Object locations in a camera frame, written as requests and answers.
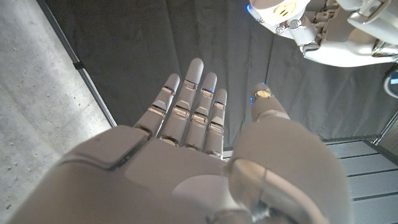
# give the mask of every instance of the led light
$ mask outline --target led light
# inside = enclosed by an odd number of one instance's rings
[[[398,84],[398,72],[391,74],[391,84]]]

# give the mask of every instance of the gray fabric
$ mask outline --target gray fabric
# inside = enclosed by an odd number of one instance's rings
[[[294,41],[258,24],[247,1],[46,2],[118,124],[132,126],[195,57],[228,92],[225,147],[251,120],[251,89],[266,77],[289,116],[325,139],[380,134],[398,107],[381,86],[390,65],[306,60]]]

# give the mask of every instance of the metal frame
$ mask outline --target metal frame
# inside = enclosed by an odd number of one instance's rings
[[[57,20],[54,18],[54,15],[52,14],[49,6],[47,5],[47,3],[44,0],[37,0],[37,4],[39,4],[39,6],[42,9],[47,20],[50,22],[52,29],[55,31],[56,35],[60,39],[63,47],[65,48],[70,59],[72,60],[73,65],[75,66],[76,70],[79,72],[80,76],[86,83],[86,86],[90,90],[90,93],[93,95],[93,97],[94,97],[95,101],[97,102],[99,108],[101,109],[102,113],[105,115],[105,118],[108,121],[109,125],[112,128],[117,126],[115,120],[113,119],[111,113],[109,112],[108,108],[106,107],[105,102],[103,101],[102,97],[100,96],[100,93],[98,93],[98,90],[96,89],[96,87],[95,87],[93,81],[91,80],[90,76],[88,75],[87,71],[82,66],[79,66],[79,65],[82,65],[82,62],[79,60],[79,58],[74,53],[67,38],[65,37],[65,34],[62,32],[61,27],[59,26]]]

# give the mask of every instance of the robotic arm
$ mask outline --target robotic arm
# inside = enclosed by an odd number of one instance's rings
[[[348,184],[319,138],[291,121],[265,83],[229,162],[222,160],[226,91],[192,61],[177,102],[172,74],[134,127],[80,144],[9,223],[350,224]]]
[[[327,0],[317,12],[309,0],[250,0],[264,27],[294,39],[309,60],[337,67],[398,62],[397,0]]]

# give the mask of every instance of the screw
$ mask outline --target screw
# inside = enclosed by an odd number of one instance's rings
[[[281,35],[281,34],[283,34],[285,32],[285,26],[279,26],[279,27],[276,27],[276,29],[275,29],[275,33],[277,34],[277,35]]]

